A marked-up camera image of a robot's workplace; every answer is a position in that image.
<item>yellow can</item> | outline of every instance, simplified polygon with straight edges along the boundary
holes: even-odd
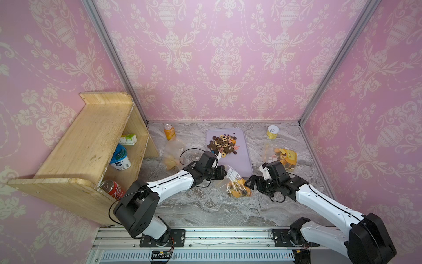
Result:
[[[176,135],[176,132],[174,131],[174,127],[170,124],[166,124],[164,126],[164,134],[167,140],[170,140],[172,137]]]
[[[267,129],[267,136],[269,139],[275,139],[280,129],[276,125],[270,125]]]

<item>plastic bag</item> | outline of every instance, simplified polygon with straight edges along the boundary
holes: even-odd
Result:
[[[185,143],[177,138],[172,138],[167,142],[162,158],[162,162],[166,165],[167,170],[172,169],[174,166],[182,169],[179,157],[184,151],[185,147]]]
[[[217,187],[236,198],[251,197],[251,189],[245,186],[246,181],[239,173],[230,166],[226,166],[226,170],[226,177],[224,177],[224,180],[221,181]]]
[[[293,172],[298,160],[298,155],[293,150],[284,149],[270,143],[265,143],[262,157],[262,160],[266,163],[280,161],[288,172]]]

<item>red soda can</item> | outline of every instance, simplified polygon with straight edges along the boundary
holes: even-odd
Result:
[[[120,185],[112,180],[105,180],[100,184],[100,188],[105,190],[108,194],[116,199],[121,199],[125,191],[122,190]]]

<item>vent grille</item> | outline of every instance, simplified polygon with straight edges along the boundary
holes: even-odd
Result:
[[[106,250],[101,262],[148,261],[151,250]],[[291,250],[174,250],[171,261],[293,261]]]

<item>pile of snacks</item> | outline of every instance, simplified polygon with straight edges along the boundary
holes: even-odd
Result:
[[[209,149],[213,150],[214,153],[217,151],[221,153],[221,156],[224,158],[227,154],[233,153],[237,154],[239,146],[236,145],[236,137],[231,135],[220,135],[213,136],[213,140],[210,140],[210,144],[207,146]]]

